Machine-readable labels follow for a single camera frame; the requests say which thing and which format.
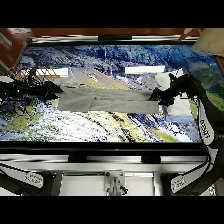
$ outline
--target gray cloth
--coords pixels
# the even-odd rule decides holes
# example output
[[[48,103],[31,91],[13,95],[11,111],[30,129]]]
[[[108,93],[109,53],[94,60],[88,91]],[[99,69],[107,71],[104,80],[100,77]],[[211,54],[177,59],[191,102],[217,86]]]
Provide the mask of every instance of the gray cloth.
[[[152,91],[61,87],[58,109],[61,111],[107,111],[158,113],[157,101],[149,101]]]

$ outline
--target robotic arm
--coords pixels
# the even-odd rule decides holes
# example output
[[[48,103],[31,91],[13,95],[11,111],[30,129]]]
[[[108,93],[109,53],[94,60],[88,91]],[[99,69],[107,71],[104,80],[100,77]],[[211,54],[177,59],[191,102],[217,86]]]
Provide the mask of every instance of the robotic arm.
[[[191,75],[178,78],[172,74],[169,76],[170,88],[165,91],[156,88],[151,100],[159,100],[159,105],[169,106],[174,103],[174,97],[182,93],[186,92],[190,99],[196,97],[199,109],[199,132],[205,147],[208,146],[209,158],[212,159],[186,174],[166,179],[165,187],[168,185],[170,195],[200,195],[224,176],[224,113],[208,99],[199,80]]]

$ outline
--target landscape print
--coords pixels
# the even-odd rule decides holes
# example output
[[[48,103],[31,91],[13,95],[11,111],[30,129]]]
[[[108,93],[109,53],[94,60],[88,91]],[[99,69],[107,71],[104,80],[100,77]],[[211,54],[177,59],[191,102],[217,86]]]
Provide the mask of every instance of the landscape print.
[[[198,78],[210,100],[224,111],[224,80],[214,56],[196,53],[190,45],[91,45],[29,47],[17,69],[69,68],[67,78],[51,79],[69,87],[153,90],[156,74],[125,74],[129,66],[165,65],[165,72],[182,69]],[[58,100],[35,102],[26,114],[7,113],[1,106],[0,140],[54,142],[201,142],[197,107],[191,103],[192,119],[167,121],[166,110],[158,114],[125,114],[91,111],[59,111]]]

